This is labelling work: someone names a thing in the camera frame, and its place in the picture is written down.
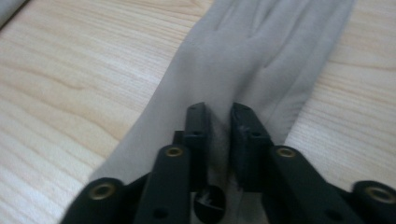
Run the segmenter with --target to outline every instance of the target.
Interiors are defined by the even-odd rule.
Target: cloth
[[[191,29],[148,106],[91,176],[133,182],[184,129],[189,105],[211,110],[209,183],[226,192],[221,223],[263,223],[258,194],[228,175],[230,109],[251,107],[283,144],[342,32],[353,0],[217,0]]]
[[[0,1],[0,27],[14,14],[25,0],[1,0]]]

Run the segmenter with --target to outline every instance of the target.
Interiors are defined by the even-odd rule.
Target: wooden table
[[[211,3],[32,0],[0,31],[1,223],[60,220]],[[287,144],[396,188],[395,1],[358,1]]]

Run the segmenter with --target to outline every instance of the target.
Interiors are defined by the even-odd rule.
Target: wooden surface
[[[32,0],[0,31],[0,223],[56,223],[212,0]],[[396,188],[396,2],[360,0],[287,144]]]

